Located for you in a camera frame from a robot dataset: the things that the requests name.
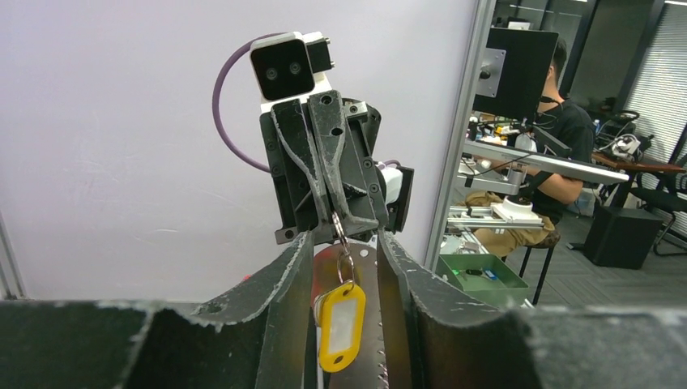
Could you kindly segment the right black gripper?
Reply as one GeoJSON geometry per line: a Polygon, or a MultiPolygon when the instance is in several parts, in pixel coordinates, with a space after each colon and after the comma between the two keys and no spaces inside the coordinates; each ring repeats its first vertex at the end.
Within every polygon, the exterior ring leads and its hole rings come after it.
{"type": "Polygon", "coordinates": [[[282,226],[279,244],[310,232],[317,244],[337,238],[337,215],[348,237],[390,223],[386,183],[373,159],[381,114],[336,90],[273,105],[259,117],[282,226]]]}

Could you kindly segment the brass key with yellow tag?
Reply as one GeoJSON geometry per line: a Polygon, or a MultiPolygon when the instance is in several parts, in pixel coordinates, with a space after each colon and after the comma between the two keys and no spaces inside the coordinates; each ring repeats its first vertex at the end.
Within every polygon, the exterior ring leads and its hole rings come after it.
{"type": "Polygon", "coordinates": [[[337,212],[331,219],[339,239],[335,260],[338,283],[314,298],[314,318],[321,330],[318,362],[326,373],[340,372],[355,361],[361,348],[366,307],[343,223],[337,212]]]}

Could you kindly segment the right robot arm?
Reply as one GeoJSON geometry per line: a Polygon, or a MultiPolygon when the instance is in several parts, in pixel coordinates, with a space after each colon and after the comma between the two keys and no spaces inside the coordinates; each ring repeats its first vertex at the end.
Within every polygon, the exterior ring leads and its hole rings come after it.
{"type": "Polygon", "coordinates": [[[315,244],[397,233],[408,216],[414,170],[373,158],[382,115],[335,90],[276,103],[260,115],[284,244],[303,232],[315,244]]]}

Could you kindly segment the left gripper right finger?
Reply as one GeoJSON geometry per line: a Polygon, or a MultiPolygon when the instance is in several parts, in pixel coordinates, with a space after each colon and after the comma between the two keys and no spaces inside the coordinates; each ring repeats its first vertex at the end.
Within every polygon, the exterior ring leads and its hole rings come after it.
{"type": "Polygon", "coordinates": [[[378,286],[391,388],[506,388],[506,319],[378,236],[378,286]]]}

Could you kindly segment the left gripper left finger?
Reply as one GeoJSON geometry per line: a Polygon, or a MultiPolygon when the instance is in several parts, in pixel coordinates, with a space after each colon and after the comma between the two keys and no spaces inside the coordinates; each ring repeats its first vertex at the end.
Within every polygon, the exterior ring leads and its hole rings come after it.
{"type": "Polygon", "coordinates": [[[272,263],[194,311],[210,329],[193,388],[300,388],[305,375],[314,235],[300,233],[272,263]]]}

